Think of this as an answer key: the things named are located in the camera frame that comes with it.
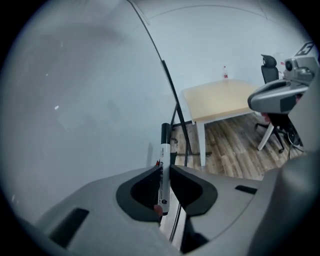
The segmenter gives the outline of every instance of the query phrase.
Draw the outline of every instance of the office chair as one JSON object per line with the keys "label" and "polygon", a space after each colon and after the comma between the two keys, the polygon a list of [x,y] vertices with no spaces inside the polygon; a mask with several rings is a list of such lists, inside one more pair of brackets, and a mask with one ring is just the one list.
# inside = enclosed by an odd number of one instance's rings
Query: office chair
{"label": "office chair", "polygon": [[[267,84],[267,83],[272,82],[274,80],[278,80],[279,79],[279,71],[276,67],[276,65],[277,65],[276,59],[272,56],[269,56],[269,55],[261,54],[261,56],[263,57],[263,65],[261,66],[261,72],[262,72],[264,83]],[[268,129],[270,124],[256,123],[254,126],[254,129],[257,129],[258,126]],[[270,135],[274,134],[276,136],[277,140],[279,141],[279,143],[281,145],[281,149],[279,150],[279,153],[281,154],[285,150],[285,147],[284,147],[284,144],[280,138],[279,133],[286,135],[285,132],[278,130],[277,127],[273,127]]]}

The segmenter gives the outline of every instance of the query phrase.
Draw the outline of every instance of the wooden table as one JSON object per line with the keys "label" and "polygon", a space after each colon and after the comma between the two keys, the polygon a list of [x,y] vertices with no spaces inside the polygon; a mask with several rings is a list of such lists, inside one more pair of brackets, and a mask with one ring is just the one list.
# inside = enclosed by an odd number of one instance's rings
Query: wooden table
{"label": "wooden table", "polygon": [[192,123],[196,124],[201,166],[206,165],[205,124],[253,112],[248,97],[258,88],[248,82],[227,79],[183,91]]}

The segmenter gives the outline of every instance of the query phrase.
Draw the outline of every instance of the white wall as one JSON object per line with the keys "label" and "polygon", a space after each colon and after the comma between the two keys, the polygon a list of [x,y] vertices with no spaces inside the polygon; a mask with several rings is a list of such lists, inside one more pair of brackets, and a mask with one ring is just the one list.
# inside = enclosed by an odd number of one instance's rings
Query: white wall
{"label": "white wall", "polygon": [[292,13],[277,1],[135,0],[166,61],[185,121],[182,91],[229,78],[263,85],[262,56],[297,53],[310,40]]}
{"label": "white wall", "polygon": [[1,87],[2,188],[31,223],[89,182],[154,165],[176,104],[125,0],[49,3]]}

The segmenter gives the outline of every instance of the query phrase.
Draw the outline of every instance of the table leg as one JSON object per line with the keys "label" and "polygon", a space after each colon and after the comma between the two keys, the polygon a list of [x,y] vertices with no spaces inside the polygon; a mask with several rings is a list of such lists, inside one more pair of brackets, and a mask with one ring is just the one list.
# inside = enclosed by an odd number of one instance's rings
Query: table leg
{"label": "table leg", "polygon": [[260,142],[260,144],[259,144],[259,146],[258,146],[258,150],[259,150],[259,151],[263,149],[263,147],[264,147],[265,144],[267,143],[269,137],[271,136],[273,130],[274,130],[274,126],[273,126],[272,123],[270,122],[270,123],[269,123],[269,126],[268,126],[268,129],[266,130],[266,132],[265,132],[265,134],[264,134],[264,136],[263,136],[263,138],[262,138],[262,140],[261,140],[261,142]]}
{"label": "table leg", "polygon": [[196,129],[198,132],[199,148],[200,148],[200,162],[201,166],[206,166],[206,135],[205,135],[205,123],[196,122]]}

